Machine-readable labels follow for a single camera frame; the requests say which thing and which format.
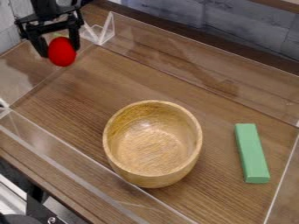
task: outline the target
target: wooden bowl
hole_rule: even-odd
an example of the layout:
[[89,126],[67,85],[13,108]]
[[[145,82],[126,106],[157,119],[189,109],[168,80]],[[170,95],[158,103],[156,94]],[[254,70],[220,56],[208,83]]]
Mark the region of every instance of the wooden bowl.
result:
[[133,184],[157,188],[192,171],[202,151],[202,126],[168,101],[141,101],[111,117],[103,136],[109,162]]

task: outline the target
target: red ball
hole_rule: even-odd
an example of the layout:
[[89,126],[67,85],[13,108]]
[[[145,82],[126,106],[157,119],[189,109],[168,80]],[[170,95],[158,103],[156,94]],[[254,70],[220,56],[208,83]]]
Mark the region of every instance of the red ball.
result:
[[69,38],[59,37],[53,40],[49,48],[49,57],[59,67],[67,67],[77,59],[77,51]]

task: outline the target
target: bowl rim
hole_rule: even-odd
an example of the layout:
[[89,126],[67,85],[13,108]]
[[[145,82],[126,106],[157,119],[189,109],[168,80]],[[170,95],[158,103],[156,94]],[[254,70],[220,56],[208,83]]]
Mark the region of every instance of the bowl rim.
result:
[[[178,108],[193,120],[196,127],[197,127],[197,131],[198,131],[198,143],[194,147],[194,152],[190,155],[189,159],[178,166],[173,169],[173,171],[165,173],[165,174],[156,174],[156,175],[146,175],[143,173],[138,173],[138,172],[133,172],[130,171],[123,164],[118,161],[118,159],[115,158],[115,156],[111,153],[110,147],[109,147],[109,129],[114,123],[114,121],[117,120],[117,117],[130,108],[141,105],[141,104],[147,104],[147,103],[161,103],[165,104],[168,106],[176,107]],[[138,101],[134,102],[131,104],[129,104],[127,106],[125,106],[109,119],[106,128],[105,128],[105,133],[103,133],[103,146],[105,146],[105,152],[107,153],[107,158],[109,160],[111,160],[111,162],[126,172],[129,172],[130,174],[134,174],[137,176],[143,176],[143,177],[149,177],[149,178],[154,178],[154,177],[162,177],[162,176],[169,176],[177,172],[180,172],[181,170],[184,170],[190,163],[194,161],[194,159],[197,159],[197,157],[201,155],[202,152],[202,141],[204,141],[204,134],[202,134],[202,126],[201,123],[197,119],[197,117],[194,116],[194,114],[190,112],[189,109],[186,109],[184,106],[181,106],[180,104],[170,102],[170,101],[160,101],[160,100],[147,100],[147,101]]]

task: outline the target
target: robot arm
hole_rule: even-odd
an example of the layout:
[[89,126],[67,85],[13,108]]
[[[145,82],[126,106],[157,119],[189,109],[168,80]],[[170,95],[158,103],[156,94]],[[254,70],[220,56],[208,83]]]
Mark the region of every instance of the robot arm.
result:
[[[15,24],[23,39],[33,42],[33,46],[42,57],[49,58],[49,44],[43,34],[65,29],[70,30],[70,42],[74,49],[81,49],[81,27],[85,20],[81,14],[81,2],[73,1],[73,6],[59,6],[57,0],[31,0],[34,14],[18,18]],[[67,20],[54,24],[46,24],[61,15],[67,15]]]

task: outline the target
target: green rectangular block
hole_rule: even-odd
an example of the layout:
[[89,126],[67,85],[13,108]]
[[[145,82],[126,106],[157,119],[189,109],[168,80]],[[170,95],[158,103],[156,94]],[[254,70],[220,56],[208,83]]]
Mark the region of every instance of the green rectangular block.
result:
[[248,183],[265,184],[270,180],[268,161],[254,123],[238,123],[236,126],[238,150]]

